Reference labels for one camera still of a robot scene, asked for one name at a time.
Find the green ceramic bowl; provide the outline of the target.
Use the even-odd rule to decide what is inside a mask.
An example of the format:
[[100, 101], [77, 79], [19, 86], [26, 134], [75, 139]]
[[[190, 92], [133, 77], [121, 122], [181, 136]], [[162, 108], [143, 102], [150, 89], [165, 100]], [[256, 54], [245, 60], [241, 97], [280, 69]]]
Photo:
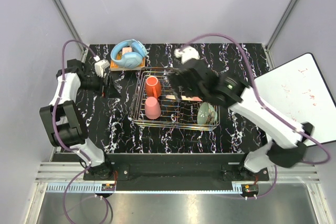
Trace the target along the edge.
[[217, 112], [215, 108], [211, 104], [203, 102], [197, 113], [197, 123], [199, 125], [208, 125], [213, 124], [216, 120]]

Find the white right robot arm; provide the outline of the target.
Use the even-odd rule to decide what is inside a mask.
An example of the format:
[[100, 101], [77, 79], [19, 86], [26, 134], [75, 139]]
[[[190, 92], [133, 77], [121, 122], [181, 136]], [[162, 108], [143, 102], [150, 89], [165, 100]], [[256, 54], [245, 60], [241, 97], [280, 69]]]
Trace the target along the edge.
[[250, 180], [262, 169], [277, 165], [291, 168], [302, 162], [307, 151], [305, 140], [314, 127], [300, 124], [271, 109], [256, 89], [234, 74], [216, 74], [202, 60], [190, 59], [168, 76], [178, 100], [185, 95], [198, 97], [211, 105], [230, 109], [265, 131], [271, 141], [246, 154], [238, 167], [239, 176]]

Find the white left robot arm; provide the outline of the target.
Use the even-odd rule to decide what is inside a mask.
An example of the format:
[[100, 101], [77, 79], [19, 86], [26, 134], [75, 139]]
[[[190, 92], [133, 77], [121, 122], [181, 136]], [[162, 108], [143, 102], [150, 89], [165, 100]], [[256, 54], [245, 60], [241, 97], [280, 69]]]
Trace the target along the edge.
[[90, 173], [107, 180], [113, 175], [111, 161], [90, 140], [88, 128], [76, 106], [76, 97], [79, 90], [92, 91], [106, 100], [119, 98], [120, 93], [112, 76], [107, 73], [90, 76], [85, 74], [85, 69], [80, 60], [68, 60], [67, 68], [56, 74], [55, 96], [48, 106], [39, 110], [39, 114], [52, 146], [77, 154], [89, 167]]

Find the orange ceramic mug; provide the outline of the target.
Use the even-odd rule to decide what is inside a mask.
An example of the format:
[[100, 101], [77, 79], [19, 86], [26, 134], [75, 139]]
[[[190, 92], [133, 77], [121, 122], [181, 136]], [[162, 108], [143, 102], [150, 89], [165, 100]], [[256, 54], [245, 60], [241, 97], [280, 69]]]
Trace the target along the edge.
[[161, 84], [157, 77], [149, 76], [145, 81], [145, 91], [148, 97], [158, 99], [161, 96]]

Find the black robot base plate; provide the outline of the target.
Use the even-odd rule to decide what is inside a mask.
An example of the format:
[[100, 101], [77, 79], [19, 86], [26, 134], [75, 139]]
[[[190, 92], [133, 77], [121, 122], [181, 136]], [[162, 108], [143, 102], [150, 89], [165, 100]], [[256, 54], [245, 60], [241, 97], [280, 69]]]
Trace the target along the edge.
[[244, 154], [109, 154], [113, 174], [85, 174], [88, 181], [117, 180], [117, 191], [231, 190], [232, 182], [267, 182], [267, 169], [243, 170]]

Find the wire dish rack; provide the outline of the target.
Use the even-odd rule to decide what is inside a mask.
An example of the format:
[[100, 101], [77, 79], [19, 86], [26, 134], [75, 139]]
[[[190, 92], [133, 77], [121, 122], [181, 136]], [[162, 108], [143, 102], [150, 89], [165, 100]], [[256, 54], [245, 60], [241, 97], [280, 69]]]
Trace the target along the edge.
[[[200, 131], [211, 131], [219, 126], [221, 121], [218, 106], [213, 106], [216, 115], [213, 122], [199, 124], [197, 114], [202, 104], [201, 101], [176, 101], [166, 98], [167, 95], [173, 94], [168, 79], [173, 70], [173, 68], [162, 67], [145, 67], [140, 70], [132, 101], [130, 115], [132, 121], [140, 126], [172, 127]], [[159, 98], [161, 115], [155, 120], [148, 119], [145, 116], [145, 101], [147, 99], [145, 81], [148, 77], [158, 78], [162, 89], [162, 95]]]

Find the pink plastic cup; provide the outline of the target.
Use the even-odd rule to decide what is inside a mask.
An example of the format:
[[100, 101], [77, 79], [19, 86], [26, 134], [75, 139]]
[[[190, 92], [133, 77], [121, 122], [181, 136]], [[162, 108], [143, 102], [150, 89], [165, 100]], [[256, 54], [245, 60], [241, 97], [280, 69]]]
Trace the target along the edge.
[[161, 115], [161, 108], [155, 97], [148, 97], [145, 101], [145, 115], [148, 119], [155, 120]]

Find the pink and cream plate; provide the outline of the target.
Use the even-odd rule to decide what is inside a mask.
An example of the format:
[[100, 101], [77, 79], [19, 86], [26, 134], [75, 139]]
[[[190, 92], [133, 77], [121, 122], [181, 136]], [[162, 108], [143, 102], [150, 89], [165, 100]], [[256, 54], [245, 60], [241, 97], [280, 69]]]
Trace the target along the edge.
[[169, 100], [176, 100], [176, 101], [195, 101], [195, 102], [203, 101], [199, 97], [186, 97], [184, 95], [182, 95], [180, 98], [174, 95], [166, 95], [165, 98]]

